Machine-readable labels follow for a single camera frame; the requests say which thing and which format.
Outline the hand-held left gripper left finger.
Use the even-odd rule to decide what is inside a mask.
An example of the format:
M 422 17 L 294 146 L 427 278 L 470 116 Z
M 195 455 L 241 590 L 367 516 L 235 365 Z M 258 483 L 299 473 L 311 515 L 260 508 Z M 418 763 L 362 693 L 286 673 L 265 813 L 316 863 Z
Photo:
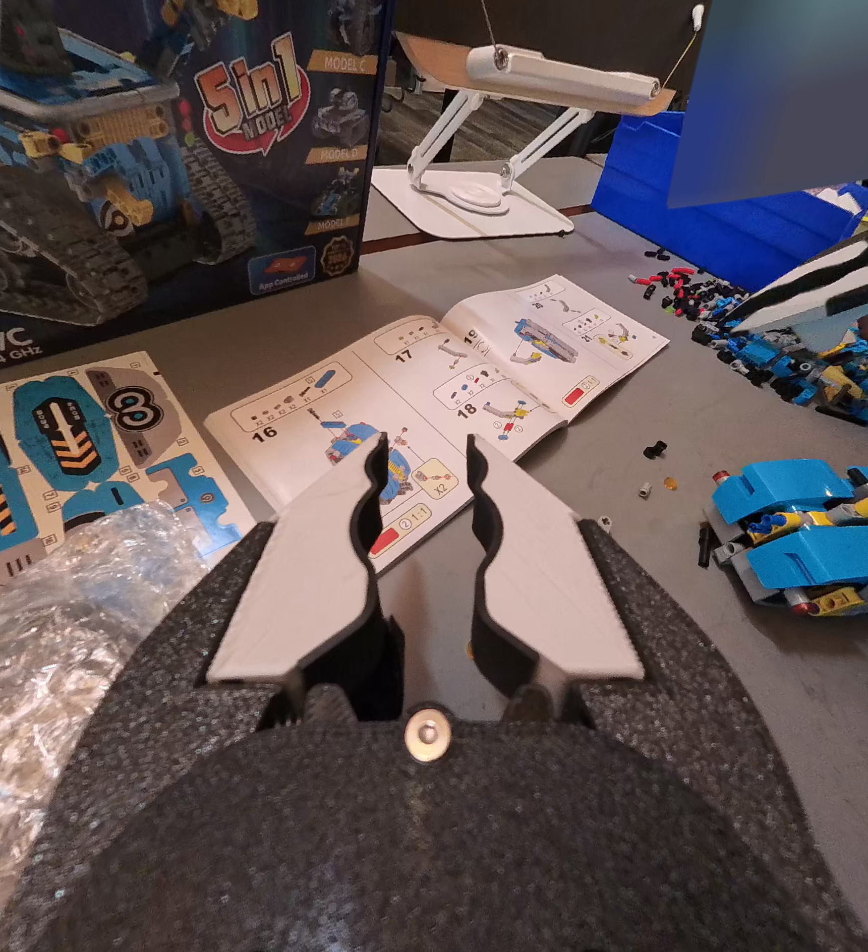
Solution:
M 385 642 L 369 553 L 382 530 L 388 444 L 371 435 L 274 524 L 217 649 L 211 684 L 362 684 Z

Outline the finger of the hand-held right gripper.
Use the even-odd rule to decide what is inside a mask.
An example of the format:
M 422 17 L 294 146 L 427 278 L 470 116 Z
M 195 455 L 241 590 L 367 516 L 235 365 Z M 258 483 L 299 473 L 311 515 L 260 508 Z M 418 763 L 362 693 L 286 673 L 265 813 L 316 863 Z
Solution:
M 739 319 L 827 319 L 868 305 L 868 232 L 835 245 L 755 292 Z
M 808 346 L 825 350 L 868 315 L 868 267 L 821 268 L 775 282 L 734 311 L 733 335 L 791 329 Z

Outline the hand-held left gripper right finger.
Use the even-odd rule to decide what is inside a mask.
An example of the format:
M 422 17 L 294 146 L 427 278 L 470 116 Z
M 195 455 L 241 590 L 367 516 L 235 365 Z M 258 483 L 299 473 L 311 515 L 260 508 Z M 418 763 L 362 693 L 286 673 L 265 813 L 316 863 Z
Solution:
M 469 435 L 475 574 L 470 647 L 507 700 L 505 718 L 562 717 L 572 690 L 644 678 L 645 668 L 594 561 L 596 524 L 484 438 Z

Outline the pile of small bricks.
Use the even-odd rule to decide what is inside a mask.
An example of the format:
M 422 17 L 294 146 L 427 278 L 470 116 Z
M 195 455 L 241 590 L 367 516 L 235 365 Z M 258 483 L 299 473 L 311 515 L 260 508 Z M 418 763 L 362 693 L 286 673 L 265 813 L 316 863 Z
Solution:
M 855 326 L 826 351 L 807 347 L 790 329 L 737 331 L 735 310 L 749 296 L 744 289 L 703 269 L 659 270 L 630 275 L 643 299 L 693 323 L 691 339 L 756 387 L 770 387 L 781 399 L 868 427 L 868 343 Z

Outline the blue toy brick car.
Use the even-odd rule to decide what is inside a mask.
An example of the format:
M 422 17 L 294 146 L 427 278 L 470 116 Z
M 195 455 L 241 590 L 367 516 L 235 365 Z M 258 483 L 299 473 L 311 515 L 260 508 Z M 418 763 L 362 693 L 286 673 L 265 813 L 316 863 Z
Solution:
M 704 510 L 712 560 L 758 605 L 798 616 L 868 614 L 868 467 L 839 475 L 818 459 L 713 474 Z

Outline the instruction booklet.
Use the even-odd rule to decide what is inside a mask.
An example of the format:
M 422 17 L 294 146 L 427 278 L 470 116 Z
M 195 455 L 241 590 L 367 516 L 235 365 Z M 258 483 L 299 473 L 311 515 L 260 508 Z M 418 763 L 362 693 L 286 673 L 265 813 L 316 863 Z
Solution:
M 382 574 L 472 501 L 468 435 L 517 461 L 668 342 L 553 275 L 381 327 L 204 424 L 277 515 L 385 432 Z

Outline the blue plastic bin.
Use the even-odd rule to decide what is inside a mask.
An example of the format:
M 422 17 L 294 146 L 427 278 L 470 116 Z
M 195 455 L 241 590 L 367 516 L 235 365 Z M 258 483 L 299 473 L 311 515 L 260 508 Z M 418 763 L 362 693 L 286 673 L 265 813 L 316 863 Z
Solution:
M 845 241 L 868 211 L 868 188 L 845 184 L 856 210 L 805 191 L 669 208 L 683 113 L 626 115 L 592 208 L 640 237 L 748 292 Z

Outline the clear plastic bag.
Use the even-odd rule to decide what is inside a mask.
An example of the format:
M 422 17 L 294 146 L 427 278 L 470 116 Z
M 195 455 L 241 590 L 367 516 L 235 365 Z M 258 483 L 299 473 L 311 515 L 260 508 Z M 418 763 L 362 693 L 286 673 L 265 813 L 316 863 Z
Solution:
M 195 531 L 143 504 L 78 529 L 0 595 L 0 896 L 90 715 L 205 571 Z

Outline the blue sticker sheet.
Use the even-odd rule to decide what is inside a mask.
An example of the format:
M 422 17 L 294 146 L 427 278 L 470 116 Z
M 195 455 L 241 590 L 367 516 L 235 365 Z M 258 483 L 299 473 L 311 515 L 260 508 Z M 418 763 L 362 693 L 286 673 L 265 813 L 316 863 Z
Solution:
M 0 385 L 0 594 L 72 531 L 157 500 L 208 565 L 255 523 L 146 352 Z

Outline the blue toy set box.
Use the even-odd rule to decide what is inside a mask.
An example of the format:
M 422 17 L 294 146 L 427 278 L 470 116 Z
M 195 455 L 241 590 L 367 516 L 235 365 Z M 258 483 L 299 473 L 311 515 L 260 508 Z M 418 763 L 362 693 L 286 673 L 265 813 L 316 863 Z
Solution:
M 355 271 L 394 6 L 0 1 L 0 369 Z

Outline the tilted wooden board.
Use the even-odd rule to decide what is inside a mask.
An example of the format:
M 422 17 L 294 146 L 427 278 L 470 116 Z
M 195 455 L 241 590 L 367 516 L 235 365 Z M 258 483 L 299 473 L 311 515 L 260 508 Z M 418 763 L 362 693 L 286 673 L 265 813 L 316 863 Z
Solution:
M 397 37 L 416 69 L 446 88 L 639 116 L 664 112 L 677 93 L 654 76 L 560 62 L 507 44 L 468 48 L 404 32 Z

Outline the black office chair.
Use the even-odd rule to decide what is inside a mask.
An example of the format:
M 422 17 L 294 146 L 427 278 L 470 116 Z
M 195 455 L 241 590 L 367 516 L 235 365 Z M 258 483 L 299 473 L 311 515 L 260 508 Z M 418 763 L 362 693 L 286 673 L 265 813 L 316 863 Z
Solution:
M 394 103 L 403 102 L 405 95 L 422 92 L 423 82 L 423 77 L 410 62 L 390 59 L 385 68 L 381 112 L 390 113 Z

